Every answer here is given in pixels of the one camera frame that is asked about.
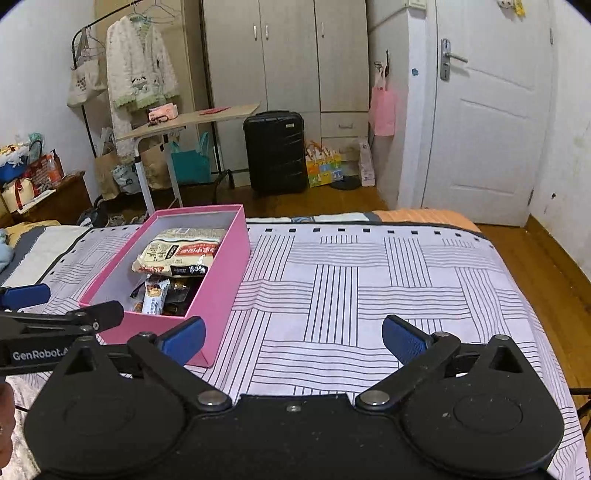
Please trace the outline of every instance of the door handle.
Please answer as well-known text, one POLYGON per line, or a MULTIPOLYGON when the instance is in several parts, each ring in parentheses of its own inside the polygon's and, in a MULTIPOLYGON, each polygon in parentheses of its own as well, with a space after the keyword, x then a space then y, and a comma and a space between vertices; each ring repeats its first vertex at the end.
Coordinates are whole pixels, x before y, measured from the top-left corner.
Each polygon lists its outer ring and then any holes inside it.
POLYGON ((441 80, 449 82, 452 73, 452 59, 468 63, 466 57, 452 53, 452 43, 444 38, 441 41, 441 80))

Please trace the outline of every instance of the human hand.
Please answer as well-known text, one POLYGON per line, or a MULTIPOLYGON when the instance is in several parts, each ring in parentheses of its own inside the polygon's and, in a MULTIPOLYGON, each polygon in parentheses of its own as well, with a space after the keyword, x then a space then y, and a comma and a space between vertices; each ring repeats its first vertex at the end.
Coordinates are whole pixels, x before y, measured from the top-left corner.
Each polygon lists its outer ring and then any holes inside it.
POLYGON ((6 467, 12 457, 14 418, 14 390, 9 383, 0 384, 0 468, 6 467))

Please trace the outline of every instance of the teal shopping bag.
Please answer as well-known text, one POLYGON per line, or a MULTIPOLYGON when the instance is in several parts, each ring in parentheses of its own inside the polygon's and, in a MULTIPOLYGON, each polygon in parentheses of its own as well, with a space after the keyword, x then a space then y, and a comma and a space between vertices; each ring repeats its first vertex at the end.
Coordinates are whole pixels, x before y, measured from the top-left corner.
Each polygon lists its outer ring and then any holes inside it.
POLYGON ((210 183, 212 174, 209 157, 209 133, 201 136, 198 150, 182 152, 176 142, 172 142, 174 172, 180 185, 210 183))

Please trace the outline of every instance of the blue plush toy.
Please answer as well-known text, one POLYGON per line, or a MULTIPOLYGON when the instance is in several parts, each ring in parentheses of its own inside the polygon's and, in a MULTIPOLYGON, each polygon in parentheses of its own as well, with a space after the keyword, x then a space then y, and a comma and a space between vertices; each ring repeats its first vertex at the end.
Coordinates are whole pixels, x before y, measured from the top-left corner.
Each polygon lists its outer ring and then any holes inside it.
POLYGON ((8 232, 0 229, 0 272, 4 270, 11 262, 14 256, 14 250, 8 245, 8 232))

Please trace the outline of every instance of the pink tote bag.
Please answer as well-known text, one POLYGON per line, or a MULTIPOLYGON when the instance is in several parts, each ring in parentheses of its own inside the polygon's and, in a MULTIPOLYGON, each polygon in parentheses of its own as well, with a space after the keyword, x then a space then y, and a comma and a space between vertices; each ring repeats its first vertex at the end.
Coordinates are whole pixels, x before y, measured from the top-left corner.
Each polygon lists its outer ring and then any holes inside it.
POLYGON ((394 91, 387 89, 384 71, 376 72, 369 107, 369 123, 377 137, 391 137, 396 133, 397 103, 398 98, 394 91))

